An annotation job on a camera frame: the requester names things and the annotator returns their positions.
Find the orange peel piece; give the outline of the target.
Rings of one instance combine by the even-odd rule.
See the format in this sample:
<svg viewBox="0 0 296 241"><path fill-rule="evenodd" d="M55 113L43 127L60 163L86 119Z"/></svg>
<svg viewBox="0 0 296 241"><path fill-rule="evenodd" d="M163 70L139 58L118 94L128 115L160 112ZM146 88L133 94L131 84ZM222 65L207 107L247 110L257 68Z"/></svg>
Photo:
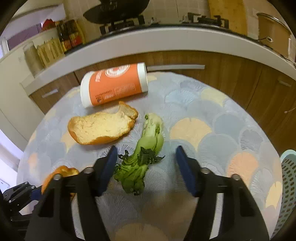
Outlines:
<svg viewBox="0 0 296 241"><path fill-rule="evenodd" d="M70 176L76 176L78 174L79 174L79 171L76 168L70 168L65 165L59 166L51 174L49 174L46 177L46 179L44 180L43 185L41 187L41 193L44 194L49 183L56 175L58 175L59 177L66 178L66 177L70 177Z"/></svg>

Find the green bok choy scrap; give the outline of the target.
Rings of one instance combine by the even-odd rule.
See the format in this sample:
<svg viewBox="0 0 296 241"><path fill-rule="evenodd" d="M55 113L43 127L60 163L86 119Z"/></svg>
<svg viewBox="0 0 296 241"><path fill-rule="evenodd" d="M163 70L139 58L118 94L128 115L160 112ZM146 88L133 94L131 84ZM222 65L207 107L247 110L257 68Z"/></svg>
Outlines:
<svg viewBox="0 0 296 241"><path fill-rule="evenodd" d="M149 166L160 162L158 154L164 143L163 120L155 113L145 115L142 136L138 140L133 154L127 150L118 155L121 163L115 165L113 177L121 183L126 193L140 195L144 191L144 177Z"/></svg>

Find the light blue perforated trash basket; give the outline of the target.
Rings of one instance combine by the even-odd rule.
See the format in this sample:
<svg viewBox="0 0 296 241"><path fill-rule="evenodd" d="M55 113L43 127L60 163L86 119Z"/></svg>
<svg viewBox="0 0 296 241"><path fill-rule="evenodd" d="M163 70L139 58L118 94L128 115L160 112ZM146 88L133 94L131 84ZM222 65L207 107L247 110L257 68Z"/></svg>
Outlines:
<svg viewBox="0 0 296 241"><path fill-rule="evenodd" d="M286 150L280 157L283 181L282 201L271 240L295 240L295 158L294 150Z"/></svg>

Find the pastel scallop pattern tablecloth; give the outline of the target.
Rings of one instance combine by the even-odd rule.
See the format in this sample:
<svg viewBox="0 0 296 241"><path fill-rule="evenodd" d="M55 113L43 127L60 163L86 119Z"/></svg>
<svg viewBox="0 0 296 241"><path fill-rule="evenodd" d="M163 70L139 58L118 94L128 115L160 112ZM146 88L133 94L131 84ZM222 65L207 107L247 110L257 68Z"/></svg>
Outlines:
<svg viewBox="0 0 296 241"><path fill-rule="evenodd" d="M133 129L114 145L119 154L133 152L144 117L155 113L164 122L160 163L149 167L141 195L127 194L111 180L97 199L111 240L183 240L197 199L187 190L175 161L182 146L191 158L217 175L239 174L252 193L271 235L282 196L280 158L255 120L224 93L193 78L169 72L148 74L149 91L127 98L138 111ZM67 130L70 118L98 111L115 113L117 102L84 108L80 89L68 91L33 132L18 167L17 183L40 186L59 166L92 166L110 145L83 146Z"/></svg>

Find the bread slice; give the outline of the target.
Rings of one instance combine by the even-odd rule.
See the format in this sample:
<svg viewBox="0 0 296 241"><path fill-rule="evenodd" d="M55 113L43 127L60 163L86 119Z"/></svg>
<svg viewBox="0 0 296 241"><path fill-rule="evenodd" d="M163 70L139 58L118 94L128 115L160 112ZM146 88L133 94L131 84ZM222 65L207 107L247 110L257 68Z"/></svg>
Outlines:
<svg viewBox="0 0 296 241"><path fill-rule="evenodd" d="M119 139L130 132L138 111L123 101L116 113L97 112L72 117L68 122L70 136L81 145L101 145Z"/></svg>

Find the orange white paper cup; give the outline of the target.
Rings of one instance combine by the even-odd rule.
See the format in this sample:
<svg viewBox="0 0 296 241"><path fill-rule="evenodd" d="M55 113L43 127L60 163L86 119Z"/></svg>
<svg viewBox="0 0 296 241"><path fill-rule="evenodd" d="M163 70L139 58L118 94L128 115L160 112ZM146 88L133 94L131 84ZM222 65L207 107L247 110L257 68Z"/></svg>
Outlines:
<svg viewBox="0 0 296 241"><path fill-rule="evenodd" d="M148 91L145 63L90 71L80 85L80 97L85 108L105 104Z"/></svg>

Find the clear glass jar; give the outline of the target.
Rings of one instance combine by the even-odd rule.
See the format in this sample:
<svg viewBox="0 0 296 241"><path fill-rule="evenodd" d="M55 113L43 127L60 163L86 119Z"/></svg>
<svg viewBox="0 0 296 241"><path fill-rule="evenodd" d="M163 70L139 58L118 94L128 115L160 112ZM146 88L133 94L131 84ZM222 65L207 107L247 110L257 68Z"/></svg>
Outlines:
<svg viewBox="0 0 296 241"><path fill-rule="evenodd" d="M44 65L40 59L40 56L33 41L24 45L23 53L30 72L34 77L37 76L40 72L43 71Z"/></svg>

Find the woven yellow basket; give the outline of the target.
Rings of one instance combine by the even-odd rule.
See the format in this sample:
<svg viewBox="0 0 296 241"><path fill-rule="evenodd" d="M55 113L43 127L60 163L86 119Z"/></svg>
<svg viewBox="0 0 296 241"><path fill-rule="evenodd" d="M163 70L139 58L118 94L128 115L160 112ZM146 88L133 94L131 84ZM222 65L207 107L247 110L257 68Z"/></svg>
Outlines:
<svg viewBox="0 0 296 241"><path fill-rule="evenodd" d="M48 68L65 56L60 40L52 38L37 46L37 52L45 68Z"/></svg>

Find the dark sauce bottles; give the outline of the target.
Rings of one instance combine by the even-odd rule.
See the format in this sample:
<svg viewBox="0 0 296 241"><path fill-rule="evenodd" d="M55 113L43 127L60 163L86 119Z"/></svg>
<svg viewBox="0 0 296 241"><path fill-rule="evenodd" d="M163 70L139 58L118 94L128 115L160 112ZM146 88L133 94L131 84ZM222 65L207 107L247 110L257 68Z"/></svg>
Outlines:
<svg viewBox="0 0 296 241"><path fill-rule="evenodd" d="M76 20L60 20L56 21L55 25L65 54L85 43L83 32Z"/></svg>

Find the brown rice cooker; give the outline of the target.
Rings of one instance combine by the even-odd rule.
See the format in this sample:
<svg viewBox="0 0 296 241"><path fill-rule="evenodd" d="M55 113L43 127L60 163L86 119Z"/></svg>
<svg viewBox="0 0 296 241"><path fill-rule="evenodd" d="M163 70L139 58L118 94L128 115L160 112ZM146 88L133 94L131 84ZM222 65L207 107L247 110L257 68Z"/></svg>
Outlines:
<svg viewBox="0 0 296 241"><path fill-rule="evenodd" d="M269 14L257 13L256 15L258 17L258 41L288 58L291 36L289 28Z"/></svg>

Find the black gas stove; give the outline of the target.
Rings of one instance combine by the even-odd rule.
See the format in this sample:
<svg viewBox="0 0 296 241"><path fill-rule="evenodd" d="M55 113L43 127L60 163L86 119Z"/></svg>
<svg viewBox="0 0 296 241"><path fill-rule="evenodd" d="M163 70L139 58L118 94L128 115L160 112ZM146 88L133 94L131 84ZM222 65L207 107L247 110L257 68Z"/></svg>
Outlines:
<svg viewBox="0 0 296 241"><path fill-rule="evenodd" d="M219 30L222 32L232 33L229 29L229 20L222 18L220 15L214 16L214 18L208 18L206 16L196 14L196 13L187 13L183 16L182 20L178 23L162 23L161 21L151 18L150 22L145 22L143 15L137 17L138 24L135 23L135 19L129 21L121 21L119 23L110 23L107 25L100 26L101 36L93 41L90 41L86 44L81 44L72 50L66 52L66 55L72 54L77 50L80 50L84 46L90 45L99 41L100 39L105 39L113 35L119 35L122 33L150 29L150 28L160 28L160 27L196 27L196 28L207 28Z"/></svg>

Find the wooden cutting board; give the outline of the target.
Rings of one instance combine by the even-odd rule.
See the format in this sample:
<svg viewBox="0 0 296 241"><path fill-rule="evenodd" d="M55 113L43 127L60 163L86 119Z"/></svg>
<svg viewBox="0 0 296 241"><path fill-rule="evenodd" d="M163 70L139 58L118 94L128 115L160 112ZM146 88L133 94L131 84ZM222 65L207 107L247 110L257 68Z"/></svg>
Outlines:
<svg viewBox="0 0 296 241"><path fill-rule="evenodd" d="M247 35L247 17L243 0L209 0L211 17L220 15L229 20L229 29Z"/></svg>

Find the black wok pan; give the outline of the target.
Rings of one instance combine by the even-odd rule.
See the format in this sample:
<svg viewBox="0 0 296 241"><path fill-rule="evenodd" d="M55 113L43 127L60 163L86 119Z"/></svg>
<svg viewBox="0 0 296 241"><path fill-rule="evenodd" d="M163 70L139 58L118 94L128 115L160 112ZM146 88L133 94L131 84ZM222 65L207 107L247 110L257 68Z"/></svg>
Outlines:
<svg viewBox="0 0 296 241"><path fill-rule="evenodd" d="M108 24L137 18L148 6L149 0L101 1L87 10L83 17L94 24Z"/></svg>

